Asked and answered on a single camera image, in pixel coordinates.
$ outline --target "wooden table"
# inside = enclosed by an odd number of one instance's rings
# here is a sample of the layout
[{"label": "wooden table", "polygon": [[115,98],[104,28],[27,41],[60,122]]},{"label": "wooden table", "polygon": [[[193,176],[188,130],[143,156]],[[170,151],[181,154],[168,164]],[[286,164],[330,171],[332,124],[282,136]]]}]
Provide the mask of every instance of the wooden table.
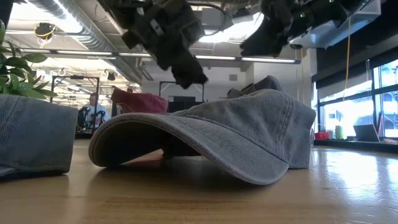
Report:
[{"label": "wooden table", "polygon": [[318,147],[309,170],[259,187],[160,151],[102,169],[88,143],[67,175],[0,182],[0,223],[398,223],[395,155]]}]

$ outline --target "window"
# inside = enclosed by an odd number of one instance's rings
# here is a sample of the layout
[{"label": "window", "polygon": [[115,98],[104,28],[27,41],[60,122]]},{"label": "window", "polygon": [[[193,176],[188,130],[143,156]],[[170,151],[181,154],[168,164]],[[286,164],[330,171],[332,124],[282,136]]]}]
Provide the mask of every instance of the window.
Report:
[{"label": "window", "polygon": [[342,98],[342,97],[347,97],[347,96],[352,96],[355,95],[357,93],[363,93],[365,91],[371,91],[372,90],[372,80],[368,80],[364,83],[361,83],[359,85],[353,86],[351,88],[347,88],[344,94],[344,91],[332,94],[330,96],[327,96],[325,98],[322,98],[320,101],[321,102],[327,102],[330,100],[335,100],[338,98]]},{"label": "window", "polygon": [[340,125],[354,137],[353,126],[374,124],[380,137],[398,138],[398,60],[352,77],[347,86],[341,91],[345,81],[336,82],[318,90],[319,130]]},{"label": "window", "polygon": [[375,88],[398,84],[398,60],[377,67],[373,72]]},{"label": "window", "polygon": [[380,103],[380,120],[382,136],[391,138],[398,137],[398,91],[391,91],[376,95],[376,102]]},{"label": "window", "polygon": [[371,96],[344,102],[332,103],[323,107],[325,130],[344,127],[347,136],[355,136],[354,125],[373,124],[373,100]]}]

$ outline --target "gray baseball cap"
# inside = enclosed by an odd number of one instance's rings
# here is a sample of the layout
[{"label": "gray baseball cap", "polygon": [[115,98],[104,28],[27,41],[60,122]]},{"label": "gray baseball cap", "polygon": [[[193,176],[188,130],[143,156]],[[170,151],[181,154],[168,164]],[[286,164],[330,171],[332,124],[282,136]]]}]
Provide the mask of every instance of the gray baseball cap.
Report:
[{"label": "gray baseball cap", "polygon": [[0,177],[69,171],[76,108],[0,95]]},{"label": "gray baseball cap", "polygon": [[266,90],[266,89],[283,91],[282,85],[280,85],[278,79],[276,79],[272,75],[268,75],[261,81],[257,83],[252,83],[244,87],[241,91],[230,89],[230,91],[227,93],[227,98],[228,99],[237,98],[243,95],[254,93],[255,91]]},{"label": "gray baseball cap", "polygon": [[289,168],[308,168],[314,119],[314,110],[289,95],[261,90],[173,114],[114,117],[95,132],[89,155],[109,167],[158,149],[196,151],[241,180],[266,185]]}]

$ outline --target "laptop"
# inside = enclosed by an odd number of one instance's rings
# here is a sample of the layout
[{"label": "laptop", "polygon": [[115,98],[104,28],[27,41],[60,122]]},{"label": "laptop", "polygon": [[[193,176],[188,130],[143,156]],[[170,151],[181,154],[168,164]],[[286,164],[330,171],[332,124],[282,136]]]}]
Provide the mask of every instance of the laptop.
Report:
[{"label": "laptop", "polygon": [[354,125],[354,130],[359,141],[380,142],[373,124]]}]

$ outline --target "man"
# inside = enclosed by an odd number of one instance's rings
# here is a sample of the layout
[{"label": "man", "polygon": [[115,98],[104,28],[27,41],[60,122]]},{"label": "man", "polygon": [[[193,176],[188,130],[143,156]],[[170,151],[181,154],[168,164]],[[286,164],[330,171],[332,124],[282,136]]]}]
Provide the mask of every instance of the man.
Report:
[{"label": "man", "polygon": [[[96,93],[92,93],[90,94],[90,103],[85,105],[84,107],[87,107],[88,109],[90,109],[90,111],[88,112],[87,115],[87,122],[89,122],[89,124],[91,123],[91,115],[94,114],[95,112],[95,102],[97,100],[97,94]],[[109,120],[111,118],[111,116],[109,115],[108,111],[106,110],[106,108],[103,105],[100,105],[99,103],[97,104],[97,117],[95,119],[95,128],[98,128],[100,126],[100,122],[101,122],[101,114],[99,114],[98,112],[100,111],[104,111],[105,114],[103,116],[102,122],[105,122],[107,120]]]}]

